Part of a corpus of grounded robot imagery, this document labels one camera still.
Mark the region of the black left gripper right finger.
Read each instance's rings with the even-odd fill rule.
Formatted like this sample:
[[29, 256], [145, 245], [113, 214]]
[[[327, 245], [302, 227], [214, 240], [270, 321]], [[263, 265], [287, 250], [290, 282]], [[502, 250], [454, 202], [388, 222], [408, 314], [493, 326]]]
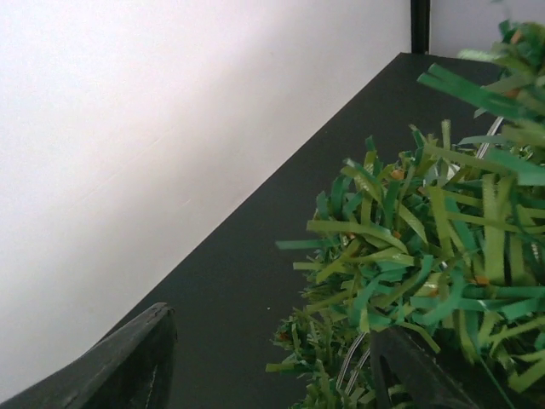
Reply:
[[419, 408], [476, 408], [465, 393], [437, 364], [428, 351], [403, 329], [391, 327], [370, 335], [370, 365], [377, 406], [392, 408], [388, 389], [399, 380]]

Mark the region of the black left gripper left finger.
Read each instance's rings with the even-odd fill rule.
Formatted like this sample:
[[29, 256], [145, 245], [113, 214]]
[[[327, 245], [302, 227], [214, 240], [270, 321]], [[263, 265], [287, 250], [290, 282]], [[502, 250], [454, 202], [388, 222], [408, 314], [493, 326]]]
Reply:
[[175, 365], [174, 310], [156, 303], [4, 409], [165, 408]]

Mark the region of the small green christmas tree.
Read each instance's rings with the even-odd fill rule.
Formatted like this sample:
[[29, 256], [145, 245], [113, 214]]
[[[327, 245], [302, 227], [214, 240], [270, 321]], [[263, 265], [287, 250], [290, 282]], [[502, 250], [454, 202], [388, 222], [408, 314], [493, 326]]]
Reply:
[[286, 358], [268, 372], [308, 380], [300, 408], [380, 408], [370, 335], [403, 329], [476, 408], [544, 405], [544, 27], [503, 21], [497, 66], [479, 86], [432, 65], [421, 84], [489, 113], [484, 135], [411, 133], [416, 147], [384, 164], [372, 139], [316, 198], [305, 306], [273, 338]]

